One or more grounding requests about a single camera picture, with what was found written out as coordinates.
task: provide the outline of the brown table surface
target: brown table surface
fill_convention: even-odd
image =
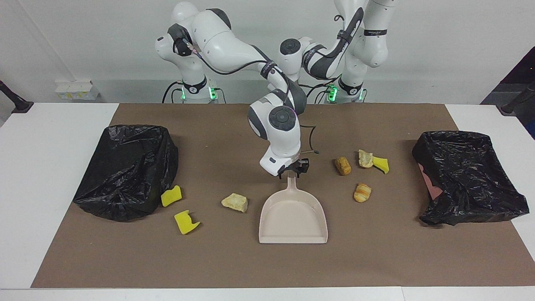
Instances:
[[[324,245],[261,245],[264,201],[285,181],[258,164],[268,144],[246,119],[246,104],[121,104],[111,124],[155,124],[179,148],[175,183],[184,198],[133,222],[113,222],[71,204],[33,288],[248,288],[535,285],[535,263],[511,222],[426,227],[429,195],[411,156],[424,131],[456,130],[437,104],[308,106],[317,124],[310,169],[297,186],[322,203]],[[308,130],[302,130],[307,149]],[[357,150],[388,158],[390,173],[357,167]],[[332,160],[345,156],[342,177]],[[372,187],[356,203],[353,191]],[[239,213],[220,201],[249,199]],[[181,235],[174,214],[189,209],[201,225]]]

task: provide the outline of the yellow object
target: yellow object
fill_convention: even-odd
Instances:
[[[351,165],[349,165],[349,161],[347,161],[346,157],[338,157],[334,160],[334,164],[336,165],[336,168],[338,169],[338,172],[342,176],[347,176],[351,173]]]
[[[367,153],[361,149],[358,150],[358,165],[364,168],[373,166],[373,153]]]
[[[175,186],[173,189],[166,190],[162,194],[162,205],[164,207],[169,206],[169,204],[174,203],[178,200],[182,199],[182,191],[180,190],[180,186]]]
[[[245,213],[245,211],[247,211],[248,203],[247,203],[246,197],[233,193],[229,195],[228,197],[226,197],[224,200],[222,200],[221,204],[223,204],[223,206],[228,207],[230,209],[234,209],[234,210]]]
[[[382,170],[385,174],[390,171],[390,167],[388,167],[388,159],[373,157],[373,165]]]
[[[353,193],[353,198],[355,201],[362,203],[366,202],[371,194],[371,188],[366,184],[358,184],[357,189],[355,189],[355,193]]]
[[[197,228],[197,226],[201,223],[201,222],[196,222],[192,224],[192,218],[191,216],[189,216],[189,210],[182,211],[179,214],[175,214],[174,220],[177,221],[178,229],[180,230],[180,233],[182,233],[183,235],[190,233],[193,229]]]

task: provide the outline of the black garbage bag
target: black garbage bag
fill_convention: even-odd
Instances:
[[[178,169],[169,131],[156,125],[104,129],[73,202],[114,221],[149,215],[161,204]]]
[[[487,135],[425,132],[412,156],[435,186],[430,191],[439,189],[420,216],[426,224],[508,221],[529,213],[525,196],[505,174]]]

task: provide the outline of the beige dustpan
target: beige dustpan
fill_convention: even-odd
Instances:
[[[312,194],[297,189],[289,172],[288,187],[272,194],[260,214],[261,244],[324,244],[327,221],[322,205]]]

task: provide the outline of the white table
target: white table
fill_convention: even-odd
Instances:
[[[30,289],[117,104],[36,103],[0,127],[0,300],[532,300],[535,287]],[[535,208],[535,141],[494,106],[447,105],[457,127],[491,137]],[[535,215],[513,220],[532,257]]]

